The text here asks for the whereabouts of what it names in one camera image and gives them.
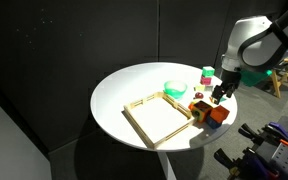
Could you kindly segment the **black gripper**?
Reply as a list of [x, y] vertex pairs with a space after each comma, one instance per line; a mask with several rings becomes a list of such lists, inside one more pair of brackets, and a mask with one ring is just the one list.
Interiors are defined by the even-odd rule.
[[221, 72], [221, 86], [216, 85], [212, 91], [212, 97], [222, 97], [225, 94], [228, 98], [231, 98], [233, 92], [238, 88], [240, 80], [241, 80], [241, 73], [240, 72], [231, 72], [225, 69]]

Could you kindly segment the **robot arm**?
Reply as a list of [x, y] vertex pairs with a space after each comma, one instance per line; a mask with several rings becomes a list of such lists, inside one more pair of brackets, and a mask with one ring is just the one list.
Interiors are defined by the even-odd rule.
[[278, 65], [288, 50], [288, 10], [275, 21], [266, 16], [238, 20], [222, 55], [222, 83], [212, 91], [215, 104], [238, 88], [241, 71], [264, 72]]

